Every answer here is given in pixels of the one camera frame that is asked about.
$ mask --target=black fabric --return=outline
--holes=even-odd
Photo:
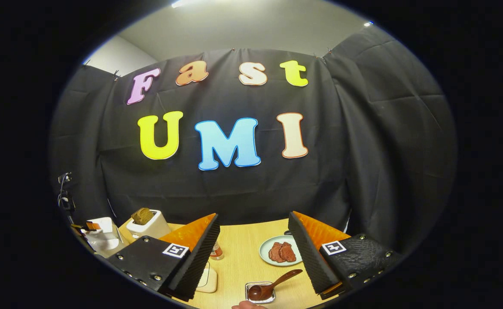
[[[457,141],[448,103],[424,65],[377,27],[324,58],[349,128],[348,233],[407,253],[450,194]]]
[[[63,184],[74,198],[74,222],[112,217],[104,188],[104,176],[97,160],[96,144],[104,104],[114,81],[111,73],[82,66],[76,71],[58,102],[49,133],[50,181],[71,172]]]
[[[196,60],[207,62],[209,76],[177,86],[179,69]],[[306,67],[301,76],[307,86],[287,82],[279,64],[289,60]],[[266,67],[265,85],[239,82],[245,61]],[[128,106],[133,78],[155,68],[161,74],[145,98]],[[298,211],[344,230],[350,214],[349,234],[367,233],[405,254],[436,221],[455,172],[454,126],[441,90],[411,52],[375,27],[323,59],[254,49],[169,59],[105,82],[86,104],[85,139],[72,161],[81,182],[74,192],[79,220],[114,216],[120,225],[149,207],[181,224],[216,212],[224,225]],[[184,113],[179,148],[167,160],[150,160],[141,152],[137,121],[158,116],[155,143],[165,145],[162,117],[170,111]],[[281,156],[284,133],[276,117],[286,112],[304,116],[304,157]],[[201,140],[194,125],[216,121],[229,135],[246,117],[259,122],[261,164],[199,170]]]
[[[177,86],[179,69],[204,60],[209,76],[201,82]],[[306,67],[306,87],[289,84],[280,63],[296,60]],[[261,62],[268,82],[246,86],[238,80],[245,61]],[[145,98],[127,105],[133,78],[161,69]],[[182,111],[179,148],[168,160],[150,160],[140,149],[137,121],[157,115],[155,142],[165,145],[163,114]],[[287,159],[284,133],[277,115],[304,116],[301,132],[309,153]],[[234,123],[257,119],[255,143],[261,164],[216,170],[198,169],[201,139],[194,125],[216,121],[229,136]],[[114,85],[104,110],[98,160],[104,172],[108,198],[118,217],[129,218],[141,207],[160,209],[167,221],[188,223],[212,212],[222,224],[245,224],[283,219],[291,210],[344,228],[349,213],[345,185],[345,123],[331,76],[320,58],[288,51],[230,49],[179,57],[137,70]]]

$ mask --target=clip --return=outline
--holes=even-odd
[[[72,174],[71,172],[68,172],[68,173],[64,173],[64,174],[60,175],[57,178],[58,183],[62,184],[63,182],[70,182],[70,180],[72,180],[72,178],[70,177],[71,174]]]
[[[61,193],[58,195],[58,205],[70,213],[73,213],[76,210],[76,205],[72,200],[72,195],[66,190],[61,190]]]

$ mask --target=small dish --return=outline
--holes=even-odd
[[[293,253],[295,253],[295,262],[278,263],[271,260],[268,257],[268,252],[272,249],[272,246],[274,245],[275,242],[279,242],[281,244],[287,242],[288,244],[291,244],[291,250],[293,250]],[[297,248],[297,244],[295,243],[295,239],[291,235],[280,235],[266,240],[259,248],[259,255],[261,256],[263,261],[274,266],[292,266],[303,261],[303,259],[301,258],[301,254],[299,253],[299,249]]]
[[[276,299],[276,291],[272,291],[272,296],[265,300],[250,300],[247,297],[247,292],[250,290],[250,287],[254,285],[269,285],[272,284],[270,281],[261,281],[261,282],[249,282],[246,283],[246,300],[251,301],[252,303],[272,303]]]

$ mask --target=white wall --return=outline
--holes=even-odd
[[[139,47],[117,35],[99,47],[84,63],[87,61],[89,61],[87,65],[112,74],[119,70],[118,76],[124,76],[158,62]]]

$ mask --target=letter u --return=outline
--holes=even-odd
[[[163,160],[177,152],[179,149],[179,119],[182,117],[183,112],[179,111],[163,115],[163,120],[167,121],[167,143],[163,147],[156,146],[154,142],[154,125],[158,122],[158,117],[150,115],[139,119],[137,125],[141,128],[141,150],[147,158]]]

